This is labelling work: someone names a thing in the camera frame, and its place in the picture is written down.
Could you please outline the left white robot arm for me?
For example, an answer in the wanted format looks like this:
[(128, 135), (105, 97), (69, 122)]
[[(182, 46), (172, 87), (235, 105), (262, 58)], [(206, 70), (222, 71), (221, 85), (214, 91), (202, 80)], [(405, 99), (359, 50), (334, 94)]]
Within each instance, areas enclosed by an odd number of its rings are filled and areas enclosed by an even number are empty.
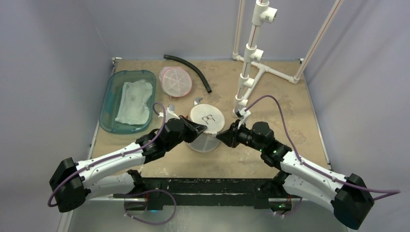
[(49, 180), (52, 194), (47, 205), (57, 207), (61, 213), (72, 211), (96, 195), (100, 187), (93, 188), (92, 185), (98, 181), (118, 171), (158, 160), (180, 143), (193, 142), (205, 130), (206, 125), (179, 116), (107, 155), (78, 162), (66, 158)]

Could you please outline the teal plastic bin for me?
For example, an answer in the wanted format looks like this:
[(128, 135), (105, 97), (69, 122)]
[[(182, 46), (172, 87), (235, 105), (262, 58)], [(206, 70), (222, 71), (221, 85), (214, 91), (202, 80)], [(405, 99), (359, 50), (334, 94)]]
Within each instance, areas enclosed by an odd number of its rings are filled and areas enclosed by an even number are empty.
[(101, 107), (99, 124), (106, 132), (135, 134), (150, 125), (156, 76), (147, 70), (119, 71), (111, 76)]

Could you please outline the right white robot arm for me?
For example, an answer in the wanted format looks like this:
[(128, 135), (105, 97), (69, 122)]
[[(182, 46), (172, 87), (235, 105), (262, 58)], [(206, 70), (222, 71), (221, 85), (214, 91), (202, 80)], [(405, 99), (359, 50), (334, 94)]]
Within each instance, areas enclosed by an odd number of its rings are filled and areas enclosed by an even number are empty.
[(350, 229), (359, 229), (374, 205), (360, 176), (334, 173), (298, 158), (295, 151), (274, 137), (266, 122), (256, 122), (248, 129), (237, 120), (216, 138), (231, 148), (242, 144), (260, 151), (264, 163), (279, 170), (271, 184), (276, 196), (288, 193), (316, 203)]

